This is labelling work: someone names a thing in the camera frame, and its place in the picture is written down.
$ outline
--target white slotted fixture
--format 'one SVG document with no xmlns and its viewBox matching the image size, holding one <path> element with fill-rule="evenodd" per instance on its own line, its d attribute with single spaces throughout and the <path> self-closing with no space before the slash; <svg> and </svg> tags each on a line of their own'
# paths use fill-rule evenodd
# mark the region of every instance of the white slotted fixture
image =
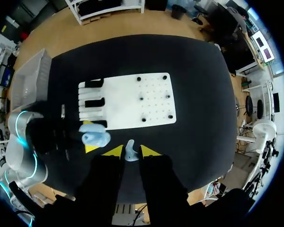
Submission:
<svg viewBox="0 0 284 227">
<path fill-rule="evenodd" d="M 102 107 L 85 107 L 85 101 L 105 99 Z M 101 88 L 79 84 L 81 121 L 107 121 L 107 130 L 141 128 L 176 122 L 170 75 L 146 73 L 105 78 Z"/>
<path fill-rule="evenodd" d="M 80 14 L 78 13 L 77 6 L 78 6 L 78 4 L 80 4 L 81 2 L 84 2 L 84 1 L 86 1 L 86 0 L 65 0 L 66 4 L 69 6 L 71 12 L 73 13 L 73 15 L 75 16 L 76 20 L 78 21 L 78 23 L 80 25 L 82 25 L 83 20 L 85 20 L 89 17 L 94 17 L 94 16 L 97 16 L 97 15 L 100 15 L 100 14 L 119 11 L 119 10 L 141 9 L 141 13 L 144 13 L 145 0 L 140 0 L 139 3 L 134 3 L 135 1 L 124 0 L 124 1 L 122 1 L 121 6 L 117 6 L 117 7 L 101 10 L 101 11 L 98 11 L 98 12 L 90 13 L 90 14 L 87 14 L 87 15 L 84 15 L 84 16 L 80 16 Z"/>
</svg>

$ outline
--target cable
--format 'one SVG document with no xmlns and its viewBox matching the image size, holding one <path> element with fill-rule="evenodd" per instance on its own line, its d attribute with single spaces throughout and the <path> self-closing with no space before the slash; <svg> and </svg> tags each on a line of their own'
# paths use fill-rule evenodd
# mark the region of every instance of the cable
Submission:
<svg viewBox="0 0 284 227">
<path fill-rule="evenodd" d="M 136 220 L 138 219 L 138 216 L 141 214 L 142 210 L 143 210 L 145 207 L 147 207 L 147 204 L 146 204 L 146 205 L 144 205 L 144 207 L 143 207 L 143 208 L 142 208 L 142 209 L 138 212 L 138 214 L 137 214 L 136 218 L 133 220 L 133 226 L 135 225 Z"/>
<path fill-rule="evenodd" d="M 139 207 L 137 210 L 140 210 L 142 207 L 144 207 L 146 204 L 142 205 L 141 207 Z"/>
</svg>

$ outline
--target desk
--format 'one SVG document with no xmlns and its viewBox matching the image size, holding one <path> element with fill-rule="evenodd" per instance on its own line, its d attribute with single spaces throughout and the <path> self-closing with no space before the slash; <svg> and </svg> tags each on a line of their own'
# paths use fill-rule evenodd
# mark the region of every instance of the desk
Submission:
<svg viewBox="0 0 284 227">
<path fill-rule="evenodd" d="M 250 40 L 246 39 L 245 37 L 244 37 L 244 40 L 245 40 L 247 46 L 249 47 L 250 52 L 252 53 L 255 61 L 253 63 L 241 68 L 241 69 L 236 70 L 236 73 L 241 73 L 241 72 L 249 70 L 249 69 L 251 69 L 255 66 L 259 66 L 261 70 L 264 70 L 264 67 L 262 66 L 262 60 L 259 58 L 258 53 L 257 53 L 254 45 L 251 43 Z"/>
<path fill-rule="evenodd" d="M 235 98 L 229 73 L 219 49 L 213 44 L 170 35 L 130 35 L 87 44 L 53 58 L 48 101 L 40 112 L 55 119 L 74 121 L 78 130 L 78 84 L 100 77 L 150 72 L 171 76 L 177 121 L 175 124 L 112 130 L 105 148 L 85 154 L 82 143 L 64 153 L 43 155 L 49 175 L 45 184 L 75 193 L 89 171 L 91 159 L 129 139 L 173 160 L 176 175 L 192 191 L 225 174 L 236 143 Z M 118 202 L 145 202 L 138 162 L 126 162 Z"/>
</svg>

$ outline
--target black storage bin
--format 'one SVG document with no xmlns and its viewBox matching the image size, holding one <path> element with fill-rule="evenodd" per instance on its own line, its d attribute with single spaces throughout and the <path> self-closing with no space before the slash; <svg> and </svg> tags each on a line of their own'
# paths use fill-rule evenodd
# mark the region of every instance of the black storage bin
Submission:
<svg viewBox="0 0 284 227">
<path fill-rule="evenodd" d="M 149 10 L 165 11 L 168 0 L 146 0 L 145 6 Z"/>
<path fill-rule="evenodd" d="M 79 14 L 84 16 L 117 6 L 121 6 L 121 0 L 89 0 L 79 5 Z"/>
</svg>

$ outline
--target black cushion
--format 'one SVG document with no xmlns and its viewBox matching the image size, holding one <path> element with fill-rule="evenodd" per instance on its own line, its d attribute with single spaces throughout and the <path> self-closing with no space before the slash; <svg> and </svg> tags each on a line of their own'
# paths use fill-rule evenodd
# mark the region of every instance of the black cushion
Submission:
<svg viewBox="0 0 284 227">
<path fill-rule="evenodd" d="M 245 99 L 245 108 L 246 108 L 246 114 L 247 114 L 247 116 L 250 117 L 250 116 L 252 115 L 253 108 L 254 108 L 250 96 L 246 96 L 246 99 Z"/>
<path fill-rule="evenodd" d="M 264 113 L 264 105 L 261 99 L 257 101 L 257 118 L 261 119 Z"/>
</svg>

